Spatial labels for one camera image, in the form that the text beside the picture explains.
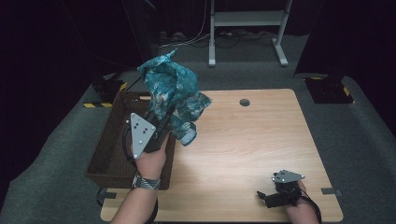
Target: wristwatch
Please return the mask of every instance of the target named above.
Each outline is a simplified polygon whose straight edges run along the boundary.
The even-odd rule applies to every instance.
[[[138,172],[134,175],[134,182],[132,187],[141,189],[158,189],[160,187],[161,179],[146,179],[140,176]]]

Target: forearm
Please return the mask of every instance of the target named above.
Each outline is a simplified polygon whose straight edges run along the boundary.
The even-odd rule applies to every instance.
[[[137,188],[129,191],[111,223],[145,223],[154,210],[157,197],[157,189]]]
[[[286,213],[292,224],[318,224],[314,208],[302,199],[300,199],[297,206],[287,205]]]

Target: metal plate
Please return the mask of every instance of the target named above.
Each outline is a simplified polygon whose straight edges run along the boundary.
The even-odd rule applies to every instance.
[[[134,149],[134,159],[138,159],[149,142],[151,136],[155,133],[155,126],[138,116],[131,113],[131,134],[132,148]]]
[[[280,170],[272,179],[276,183],[289,183],[292,181],[305,179],[305,176],[287,170]]]

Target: hole in table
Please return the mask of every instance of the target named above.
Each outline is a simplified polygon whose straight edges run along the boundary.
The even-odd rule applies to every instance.
[[[239,104],[241,106],[249,106],[250,105],[250,101],[248,99],[242,99],[239,101]]]

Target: teal crumpled fabric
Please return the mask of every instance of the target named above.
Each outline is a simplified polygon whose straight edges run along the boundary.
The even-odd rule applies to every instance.
[[[211,104],[211,99],[198,92],[195,73],[171,61],[175,53],[176,49],[153,58],[137,70],[145,79],[151,95],[148,112],[154,111],[161,120],[174,107],[171,132],[183,146],[187,146],[197,135],[194,122]]]

